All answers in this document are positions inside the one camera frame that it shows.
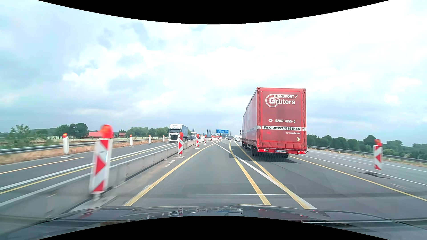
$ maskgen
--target truck rear bumper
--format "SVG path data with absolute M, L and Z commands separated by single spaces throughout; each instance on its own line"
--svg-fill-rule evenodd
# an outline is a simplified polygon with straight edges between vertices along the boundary
M 265 149 L 265 148 L 257 148 L 257 152 L 271 152 L 276 154 L 306 154 L 308 151 L 303 150 L 293 150 L 293 149 Z

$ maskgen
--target truck trailer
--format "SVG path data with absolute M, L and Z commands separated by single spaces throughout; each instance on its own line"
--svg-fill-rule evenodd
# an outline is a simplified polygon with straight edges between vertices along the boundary
M 307 153 L 305 88 L 258 87 L 243 115 L 242 146 L 284 158 Z

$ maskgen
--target red roof building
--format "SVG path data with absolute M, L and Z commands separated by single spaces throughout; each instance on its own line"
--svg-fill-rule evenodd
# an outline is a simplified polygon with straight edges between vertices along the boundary
M 89 138 L 101 138 L 102 134 L 100 132 L 89 132 Z

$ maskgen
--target truck wheel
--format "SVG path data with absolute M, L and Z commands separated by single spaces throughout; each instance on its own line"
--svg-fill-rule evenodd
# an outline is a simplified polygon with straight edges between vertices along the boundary
M 256 148 L 251 147 L 251 155 L 254 156 L 254 157 L 258 156 L 258 152 L 257 152 Z

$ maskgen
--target yellow lane marking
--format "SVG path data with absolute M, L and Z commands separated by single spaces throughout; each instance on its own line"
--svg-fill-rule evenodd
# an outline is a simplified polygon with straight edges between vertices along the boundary
M 398 192 L 398 193 L 402 193 L 402 194 L 405 194 L 405 195 L 408 195 L 408 196 L 411 196 L 411 197 L 414 197 L 414 198 L 417 198 L 417 199 L 419 199 L 419 200 L 423 200 L 423 201 L 426 201 L 426 202 L 427 202 L 427 199 L 424 199 L 424 198 L 421 198 L 421 197 L 419 197 L 419 196 L 415 196 L 415 195 L 412 195 L 412 194 L 409 194 L 409 193 L 405 193 L 405 192 L 399 191 L 399 190 L 397 190 L 397 189 L 394 189 L 394 188 L 392 188 L 392 187 L 388 187 L 388 186 L 385 186 L 385 185 L 382 185 L 382 184 L 376 183 L 376 182 L 374 182 L 374 181 L 370 181 L 370 180 L 367 180 L 367 179 L 364 179 L 364 178 L 361 178 L 361 177 L 358 177 L 358 176 L 354 176 L 354 175 L 351 175 L 351 174 L 349 174 L 349 173 L 341 172 L 341 171 L 339 171 L 339 170 L 335 170 L 335 169 L 333 169 L 333 168 L 325 167 L 325 166 L 323 166 L 323 165 L 320 165 L 320 164 L 317 164 L 317 163 L 313 163 L 313 162 L 310 162 L 310 161 L 306 161 L 306 160 L 303 160 L 303 159 L 301 159 L 301 158 L 296 158 L 296 157 L 292 157 L 292 158 L 295 158 L 295 159 L 298 159 L 298 160 L 301 160 L 301 161 L 304 161 L 304 162 L 307 162 L 307 163 L 311 163 L 311 164 L 314 164 L 314 165 L 317 165 L 317 166 L 320 166 L 320 167 L 324 167 L 324 168 L 327 168 L 327 169 L 330 169 L 330 170 L 333 170 L 333 171 L 335 171 L 335 172 L 339 172 L 339 173 L 342 173 L 342 174 L 345 174 L 345 175 L 348 175 L 348 176 L 352 176 L 352 177 L 355 177 L 355 178 L 357 178 L 357 179 L 364 180 L 364 181 L 367 181 L 367 182 L 373 183 L 373 184 L 375 184 L 375 185 L 382 186 L 382 187 L 385 187 L 385 188 L 387 188 L 387 189 L 390 189 L 390 190 L 396 191 L 396 192 Z
M 158 150 L 158 149 L 159 149 L 159 148 L 157 148 L 157 149 L 152 149 L 152 150 L 149 150 L 149 151 L 140 152 L 140 153 L 138 153 L 138 154 L 146 153 L 146 152 L 150 152 L 150 151 L 154 151 L 154 150 Z M 47 181 L 47 180 L 51 180 L 51 179 L 55 179 L 55 178 L 58 178 L 58 177 L 62 177 L 62 176 L 64 176 L 64 175 L 68 175 L 68 174 L 71 174 L 71 173 L 75 173 L 75 172 L 78 172 L 78 171 L 82 171 L 82 170 L 85 170 L 85 169 L 88 169 L 88 168 L 93 168 L 93 166 L 85 167 L 85 168 L 81 168 L 81 169 L 78 169 L 78 170 L 75 170 L 75 171 L 72 171 L 72 172 L 63 173 L 63 174 L 61 174 L 61 175 L 57 175 L 57 176 L 54 176 L 54 177 L 51 177 L 51 178 L 48 178 L 48 179 L 43 179 L 43 180 L 36 181 L 36 182 L 30 183 L 30 184 L 27 184 L 27 185 L 23 185 L 23 186 L 20 186 L 20 187 L 12 188 L 12 189 L 9 189 L 9 190 L 6 190 L 6 191 L 3 191 L 3 192 L 0 192 L 0 194 L 8 193 L 8 192 L 12 192 L 12 191 L 14 191 L 14 190 L 18 190 L 18 189 L 21 189 L 21 188 L 23 188 L 23 187 L 28 187 L 28 186 L 31 186 L 31 185 L 34 185 L 34 184 L 37 184 L 37 183 L 41 183 L 41 182 L 44 182 L 44 181 Z
M 32 167 L 24 167 L 24 168 L 20 168 L 20 169 L 16 169 L 16 170 L 10 170 L 10 171 L 7 171 L 7 172 L 2 172 L 2 173 L 0 173 L 0 174 L 4 174 L 4 173 L 12 173 L 12 172 L 20 171 L 20 170 L 30 169 L 30 168 L 34 168 L 34 167 L 46 166 L 46 165 L 49 165 L 49 164 L 61 163 L 61 162 L 66 162 L 66 161 L 76 160 L 76 159 L 80 159 L 80 158 L 72 158 L 72 159 L 66 159 L 66 160 L 62 160 L 62 161 L 58 161 L 58 162 L 53 162 L 53 163 L 40 164 L 40 165 L 32 166 Z
M 246 169 L 242 166 L 242 164 L 239 162 L 239 160 L 236 158 L 236 156 L 234 156 L 233 151 L 231 150 L 231 141 L 229 142 L 228 145 L 231 155 L 233 155 L 234 160 L 236 161 L 236 163 L 239 165 L 240 169 L 242 170 L 242 172 L 245 174 L 245 176 L 247 177 L 247 179 L 249 180 L 249 182 L 251 183 L 252 187 L 255 189 L 255 192 L 258 193 L 258 196 L 260 197 L 261 201 L 263 202 L 264 205 L 271 205 L 271 203 L 268 201 L 268 199 L 265 197 L 265 195 L 263 194 L 263 192 L 261 192 L 261 189 L 258 187 L 258 185 L 255 183 L 255 181 L 252 179 L 252 177 L 249 175 L 249 173 L 246 171 Z
M 172 170 L 170 170 L 168 173 L 163 175 L 163 177 L 159 178 L 157 181 L 155 181 L 153 184 L 150 185 L 150 187 L 140 191 L 137 195 L 135 195 L 133 198 L 131 198 L 124 206 L 132 206 L 136 201 L 138 201 L 142 196 L 144 196 L 148 191 L 150 191 L 153 187 L 155 187 L 157 184 L 159 184 L 161 181 L 163 181 L 167 176 L 169 176 L 171 173 L 173 173 L 175 170 L 177 170 L 180 166 L 182 166 L 184 163 L 186 163 L 188 160 L 190 160 L 192 157 L 196 156 L 199 152 L 205 150 L 206 148 L 213 146 L 209 145 L 205 148 L 202 148 L 200 151 L 196 152 L 195 154 L 191 155 L 189 158 L 185 159 L 183 162 L 178 164 L 178 166 L 174 167 Z
M 27 184 L 27 185 L 23 185 L 23 186 L 20 186 L 20 187 L 12 188 L 12 189 L 0 192 L 0 194 L 12 192 L 14 190 L 18 190 L 18 189 L 21 189 L 23 187 L 28 187 L 28 186 L 31 186 L 31 185 L 34 185 L 34 184 L 37 184 L 37 183 L 41 183 L 41 182 L 44 182 L 44 181 L 47 181 L 47 180 L 51 180 L 51 179 L 54 179 L 54 178 L 57 178 L 57 177 L 61 177 L 61 176 L 64 176 L 64 175 L 67 175 L 67 174 L 70 174 L 70 173 L 75 173 L 75 172 L 78 172 L 78 171 L 81 171 L 81 170 L 84 170 L 84 169 L 88 169 L 88 168 L 91 168 L 91 167 L 85 167 L 85 168 L 82 168 L 82 169 L 79 169 L 79 170 L 75 170 L 75 171 L 72 171 L 72 172 L 69 172 L 69 173 L 64 173 L 64 174 L 61 174 L 61 175 L 58 175 L 58 176 L 54 176 L 54 177 L 51 177 L 51 178 L 48 178 L 48 179 L 43 179 L 43 180 L 36 181 L 36 182 L 30 183 L 30 184 Z
M 305 203 L 305 201 L 298 195 L 296 195 L 294 192 L 292 192 L 291 190 L 289 190 L 289 188 L 287 188 L 285 185 L 283 185 L 279 180 L 277 180 L 273 175 L 271 175 L 263 166 L 261 166 L 257 161 L 255 161 L 253 158 L 251 158 L 244 150 L 242 147 L 240 147 L 238 144 L 237 146 L 240 148 L 240 150 L 242 150 L 242 152 L 252 161 L 254 162 L 258 167 L 261 168 L 261 170 L 263 170 L 270 178 L 272 178 L 274 181 L 276 181 L 281 187 L 282 189 L 289 194 L 289 196 L 291 196 L 299 205 L 301 205 L 304 209 L 312 209 L 312 206 L 309 206 Z
M 40 165 L 36 165 L 36 166 L 32 166 L 32 167 L 24 167 L 24 168 L 20 168 L 20 169 L 10 170 L 10 171 L 7 171 L 7 172 L 2 172 L 0 174 L 12 173 L 12 172 L 20 171 L 20 170 L 30 169 L 30 168 L 34 168 L 34 167 L 41 167 L 41 166 L 46 166 L 46 165 L 50 165 L 50 164 L 61 163 L 61 162 L 66 162 L 66 161 L 71 161 L 71 160 L 76 160 L 76 159 L 81 159 L 81 158 L 84 158 L 84 157 L 72 158 L 72 159 L 65 159 L 65 160 L 56 161 L 56 162 L 53 162 L 53 163 L 40 164 Z

